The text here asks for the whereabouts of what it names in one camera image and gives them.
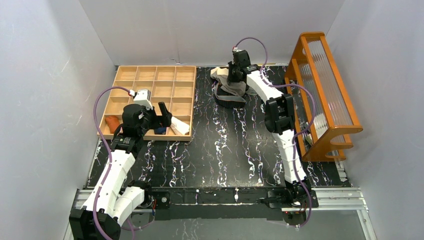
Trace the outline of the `grey beige underwear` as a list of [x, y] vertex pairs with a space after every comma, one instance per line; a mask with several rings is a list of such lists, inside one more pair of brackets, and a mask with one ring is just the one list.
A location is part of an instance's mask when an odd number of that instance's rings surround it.
[[229, 69], [224, 67], [215, 67], [210, 71], [210, 78], [217, 81], [214, 92], [218, 96], [236, 96], [257, 95], [256, 91], [249, 87], [245, 82], [230, 82]]

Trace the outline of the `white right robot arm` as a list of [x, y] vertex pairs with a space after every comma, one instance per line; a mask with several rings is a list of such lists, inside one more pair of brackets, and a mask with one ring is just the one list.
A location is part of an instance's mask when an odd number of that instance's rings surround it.
[[230, 83], [244, 82], [254, 90], [265, 104], [264, 123], [277, 143], [284, 167], [285, 196], [273, 197], [284, 204], [300, 203], [309, 210], [313, 207], [311, 185], [303, 170], [295, 138], [295, 105], [292, 95], [279, 90], [283, 85], [273, 85], [256, 65], [240, 66], [228, 63]]

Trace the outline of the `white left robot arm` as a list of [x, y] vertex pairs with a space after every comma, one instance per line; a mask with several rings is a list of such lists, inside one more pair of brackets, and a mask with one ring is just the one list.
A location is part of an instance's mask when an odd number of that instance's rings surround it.
[[107, 145], [108, 160], [104, 170], [80, 208], [73, 208], [69, 224], [75, 240], [118, 240], [123, 223], [133, 210], [145, 202], [146, 185], [132, 183], [122, 190], [129, 170], [144, 144], [149, 130], [170, 127], [172, 114], [166, 104], [154, 107], [129, 104], [124, 107], [122, 123], [116, 128], [111, 145]]

